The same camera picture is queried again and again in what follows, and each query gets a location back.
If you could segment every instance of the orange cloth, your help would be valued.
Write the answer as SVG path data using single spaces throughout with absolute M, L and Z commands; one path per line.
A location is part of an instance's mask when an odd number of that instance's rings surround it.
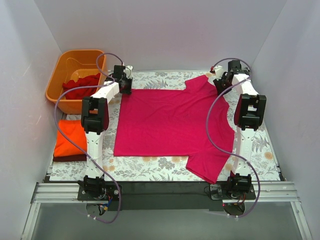
M 59 127 L 67 137 L 79 145 L 83 150 L 87 151 L 87 139 L 85 130 L 81 126 L 81 120 L 60 120 Z M 53 156 L 63 157 L 79 154 L 84 153 L 62 136 L 59 131 L 57 131 Z

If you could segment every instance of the pink shirt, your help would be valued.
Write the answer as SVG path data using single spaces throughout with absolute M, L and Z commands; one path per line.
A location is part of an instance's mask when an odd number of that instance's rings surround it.
M 186 168 L 215 183 L 229 155 L 217 150 L 206 134 L 216 88 L 205 75 L 185 82 L 184 90 L 133 89 L 122 95 L 114 156 L 189 156 Z M 213 141 L 232 152 L 235 132 L 227 121 L 222 97 L 210 116 Z

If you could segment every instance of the wall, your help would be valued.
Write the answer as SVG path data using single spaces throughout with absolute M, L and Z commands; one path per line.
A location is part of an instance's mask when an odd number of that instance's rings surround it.
M 319 1 L 287 1 L 253 64 L 277 159 L 295 183 L 313 239 L 320 239 L 319 26 Z
M 20 239 L 56 129 L 45 90 L 61 54 L 33 0 L 0 0 L 0 239 Z
M 286 0 L 35 2 L 63 52 L 99 48 L 135 70 L 207 70 L 226 57 L 252 64 Z

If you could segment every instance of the orange basket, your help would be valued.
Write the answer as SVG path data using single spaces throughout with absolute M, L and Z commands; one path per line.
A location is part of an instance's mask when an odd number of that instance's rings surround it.
M 48 87 L 45 91 L 46 98 L 56 103 L 60 95 L 64 92 L 63 83 L 70 80 L 78 81 L 89 75 L 96 75 L 99 70 L 96 66 L 97 57 L 103 51 L 97 49 L 81 49 L 67 51 L 60 56 L 51 76 Z M 107 57 L 104 55 L 98 61 L 99 67 L 107 70 Z M 105 81 L 105 76 L 100 75 L 99 85 Z M 81 114 L 82 100 L 67 100 L 63 97 L 58 104 L 58 108 L 65 114 Z

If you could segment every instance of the floral pattern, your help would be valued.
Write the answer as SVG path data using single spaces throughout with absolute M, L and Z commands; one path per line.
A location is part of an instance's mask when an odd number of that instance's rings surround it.
M 176 89 L 183 90 L 185 81 L 206 74 L 206 72 L 134 72 L 132 88 L 134 89 Z M 229 103 L 227 119 L 234 131 L 234 112 L 237 107 L 239 95 L 235 89 L 224 96 Z M 117 94 L 109 103 L 109 128 L 103 140 L 103 168 L 117 181 L 202 181 L 186 169 L 187 156 L 159 156 L 159 157 L 115 157 L 113 155 L 117 133 L 121 94 Z M 79 115 L 68 115 L 68 120 L 80 119 Z M 235 134 L 234 149 L 237 144 Z M 226 181 L 234 157 L 230 157 L 222 169 L 218 181 Z M 259 174 L 261 181 L 279 181 L 275 154 L 272 153 L 270 140 L 264 124 L 257 131 L 252 146 L 251 164 Z M 77 181 L 85 175 L 86 163 L 54 162 L 51 181 Z

